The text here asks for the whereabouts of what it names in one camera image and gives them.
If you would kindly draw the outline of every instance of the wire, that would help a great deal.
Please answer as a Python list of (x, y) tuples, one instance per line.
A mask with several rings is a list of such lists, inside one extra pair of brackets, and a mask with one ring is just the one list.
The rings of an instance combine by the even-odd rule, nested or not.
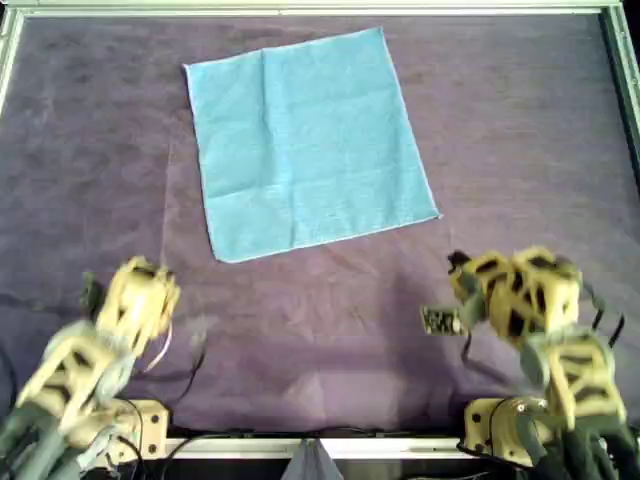
[(191, 391), (191, 388), (193, 387), (193, 382), (195, 381), (196, 375), (200, 371), (200, 368), (204, 364), (204, 361), (205, 361), (206, 358), (207, 358), (207, 342), (205, 340), (205, 341), (202, 342), (202, 348), (200, 350), (200, 353), (196, 357), (196, 360), (194, 361), (191, 369), (188, 372), (186, 372), (186, 374), (184, 372), (177, 372), (177, 373), (176, 372), (172, 372), (172, 373), (167, 373), (167, 374), (164, 374), (164, 375), (149, 376), (149, 375), (146, 375), (145, 373), (140, 373), (140, 374), (137, 374), (135, 376), (135, 379), (136, 380), (144, 380), (144, 381), (153, 382), (153, 383), (170, 383), (170, 382), (180, 381), (180, 380), (183, 380), (185, 378), (188, 378), (187, 385), (185, 386), (185, 388), (182, 391), (182, 393), (180, 393), (180, 395), (178, 395), (173, 400), (163, 401), (162, 402), (165, 405), (167, 405), (168, 407), (170, 407), (171, 409), (173, 409)]
[(140, 453), (140, 449), (125, 437), (118, 436), (118, 441), (126, 445), (127, 447), (129, 447), (129, 449), (131, 449), (136, 454), (136, 457), (138, 458), (138, 461), (136, 462), (136, 466), (133, 469), (133, 473), (131, 474), (131, 480), (136, 478), (136, 473), (138, 473), (139, 466), (142, 467), (142, 480), (145, 480), (147, 478), (148, 472), (147, 472), (147, 467), (144, 464), (144, 459), (142, 458), (142, 454)]
[(142, 371), (142, 373), (148, 373), (154, 368), (156, 368), (156, 366), (158, 366), (160, 361), (167, 354), (167, 350), (169, 350), (169, 345), (171, 345), (172, 338), (173, 338), (173, 323), (169, 322), (169, 331), (167, 332), (167, 338), (164, 341), (164, 345), (162, 345), (162, 349), (160, 350), (158, 355), (156, 355), (155, 358), (149, 362), (149, 365), (146, 366), (146, 368)]
[(503, 398), (502, 400), (500, 400), (495, 407), (493, 407), (493, 410), (491, 410), (491, 414), (489, 415), (489, 445), (491, 445), (491, 455), (495, 456), (495, 451), (493, 448), (493, 415), (496, 413), (496, 410), (498, 410), (498, 408), (500, 408), (500, 405), (502, 405), (504, 402), (507, 402), (509, 400), (513, 400), (514, 397), (506, 397)]
[(184, 447), (186, 447), (190, 443), (193, 443), (197, 440), (206, 440), (208, 438), (232, 438), (232, 436), (225, 433), (206, 433), (204, 435), (198, 435), (197, 437), (187, 438), (182, 443), (178, 444), (178, 446), (174, 448), (169, 455), (167, 455), (167, 458), (165, 459), (164, 463), (162, 464), (162, 468), (160, 469), (160, 475), (158, 476), (158, 480), (164, 480), (164, 477), (167, 473), (167, 470), (169, 470), (169, 466), (171, 465), (171, 462), (173, 462), (175, 456), (178, 454), (180, 450), (182, 450)]
[(140, 420), (140, 441), (138, 442), (138, 448), (140, 449), (140, 451), (142, 451), (142, 438), (143, 438), (142, 434), (144, 433), (144, 420), (142, 419), (142, 413), (140, 412), (140, 409), (138, 408), (138, 406), (128, 398), (121, 398), (120, 400), (122, 400), (125, 403), (128, 403), (138, 415), (138, 420)]
[(15, 480), (16, 474), (14, 473), (13, 468), (11, 467), (9, 462), (7, 462), (4, 457), (0, 457), (0, 463), (2, 464), (2, 474), (0, 474), (0, 478), (3, 477), (6, 473), (9, 477), (9, 480)]
[[(144, 438), (143, 437), (144, 420), (142, 419), (142, 412), (140, 412), (140, 409), (138, 408), (138, 406), (135, 403), (133, 403), (131, 400), (129, 400), (127, 398), (121, 398), (120, 400), (122, 400), (123, 402), (129, 404), (131, 406), (131, 408), (133, 408), (133, 410), (138, 415), (138, 420), (140, 420), (140, 438), (139, 438), (138, 447), (137, 447), (137, 453), (140, 453), (142, 451), (142, 439)], [(142, 459), (142, 454), (140, 454), (140, 455), (138, 455), (138, 460), (136, 461), (135, 467), (133, 467), (133, 472), (131, 473), (131, 477), (130, 477), (131, 480), (136, 478), (136, 473), (138, 472), (138, 466), (141, 464), (140, 462), (142, 462), (142, 467), (143, 467), (143, 472), (144, 472), (143, 478), (146, 478), (147, 474), (146, 474), (146, 471), (144, 469), (144, 460)]]
[(16, 403), (16, 398), (18, 396), (18, 375), (16, 373), (16, 368), (11, 361), (11, 357), (1, 343), (0, 361), (0, 363), (2, 363), (2, 365), (4, 366), (4, 370), (7, 373), (7, 378), (9, 379), (9, 411), (11, 411)]

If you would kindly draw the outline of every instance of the black cable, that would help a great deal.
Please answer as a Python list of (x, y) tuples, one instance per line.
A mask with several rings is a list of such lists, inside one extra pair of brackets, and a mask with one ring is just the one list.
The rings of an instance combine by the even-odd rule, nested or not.
[(131, 480), (133, 480), (136, 476), (136, 473), (138, 473), (138, 466), (142, 467), (142, 480), (146, 480), (148, 472), (147, 467), (144, 463), (144, 459), (142, 458), (142, 454), (140, 453), (140, 449), (125, 437), (118, 436), (118, 441), (131, 449), (136, 454), (136, 457), (138, 459), (138, 461), (136, 462), (136, 466), (133, 469), (133, 473), (131, 474)]
[[(121, 398), (120, 400), (122, 400), (123, 402), (129, 404), (131, 406), (131, 408), (133, 408), (133, 410), (138, 415), (138, 420), (140, 420), (140, 440), (138, 441), (138, 451), (142, 452), (142, 439), (144, 438), (143, 437), (143, 434), (144, 434), (144, 420), (142, 419), (142, 412), (140, 412), (140, 409), (138, 408), (138, 406), (135, 403), (133, 403), (131, 400), (129, 400), (127, 398)], [(139, 464), (139, 460), (138, 460), (138, 462), (136, 462), (136, 465), (133, 468), (133, 473), (131, 474), (131, 480), (133, 480), (136, 477), (136, 473), (138, 471), (138, 464)]]
[(15, 480), (16, 474), (14, 473), (13, 468), (11, 467), (9, 462), (7, 462), (4, 457), (0, 457), (0, 464), (2, 464), (2, 473), (0, 474), (0, 478), (6, 474), (9, 477), (9, 480)]
[(171, 372), (164, 375), (147, 375), (144, 373), (136, 374), (133, 378), (135, 380), (142, 380), (150, 383), (171, 383), (175, 381), (188, 379), (187, 385), (180, 395), (178, 395), (175, 399), (170, 401), (163, 401), (165, 405), (173, 409), (178, 403), (180, 403), (191, 391), (193, 387), (193, 382), (196, 379), (196, 375), (200, 371), (200, 368), (204, 364), (205, 359), (207, 358), (207, 342), (202, 343), (202, 349), (198, 354), (195, 362), (193, 363), (191, 369), (188, 372)]
[(491, 455), (495, 456), (495, 451), (493, 449), (493, 415), (496, 413), (496, 410), (498, 410), (498, 408), (500, 407), (500, 405), (502, 405), (504, 402), (508, 401), (508, 400), (513, 400), (514, 397), (506, 397), (503, 398), (502, 400), (500, 400), (495, 407), (493, 407), (493, 410), (491, 410), (491, 413), (489, 414), (489, 445), (491, 445)]
[(158, 476), (158, 480), (164, 480), (164, 477), (167, 473), (167, 470), (169, 469), (169, 466), (171, 465), (171, 462), (173, 462), (175, 456), (178, 454), (180, 450), (182, 450), (184, 447), (186, 447), (190, 443), (193, 443), (197, 440), (206, 440), (208, 438), (233, 438), (233, 437), (225, 433), (206, 433), (204, 435), (198, 435), (197, 437), (187, 438), (182, 443), (178, 444), (178, 446), (174, 448), (169, 455), (167, 455), (167, 458), (165, 458), (165, 461), (162, 464), (162, 468), (160, 469), (160, 475)]
[(16, 373), (16, 368), (13, 365), (9, 354), (1, 343), (0, 363), (2, 363), (4, 370), (7, 373), (7, 378), (9, 379), (9, 411), (11, 411), (13, 406), (16, 404), (16, 399), (18, 397), (18, 374)]

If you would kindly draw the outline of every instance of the gray cloth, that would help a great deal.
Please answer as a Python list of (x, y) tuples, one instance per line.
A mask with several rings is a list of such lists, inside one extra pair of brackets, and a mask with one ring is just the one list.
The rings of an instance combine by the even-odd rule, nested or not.
[[(382, 25), (442, 220), (225, 265), (211, 255), (181, 65)], [(174, 421), (198, 429), (447, 427), (526, 391), (490, 331), (425, 336), (446, 255), (547, 245), (628, 313), (617, 381), (640, 416), (640, 201), (596, 16), (32, 19), (0, 120), (0, 292), (72, 305), (83, 270), (166, 262), (183, 295), (159, 373), (208, 351)], [(66, 321), (3, 308), (33, 371)], [(152, 346), (150, 354), (158, 348)], [(134, 382), (174, 399), (185, 381)]]
[(303, 440), (282, 480), (342, 480), (342, 474), (319, 440)]

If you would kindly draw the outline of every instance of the blue cloth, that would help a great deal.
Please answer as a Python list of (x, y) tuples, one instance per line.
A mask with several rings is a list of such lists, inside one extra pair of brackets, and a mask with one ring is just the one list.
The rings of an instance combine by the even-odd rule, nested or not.
[(218, 259), (439, 215), (382, 29), (185, 68)]

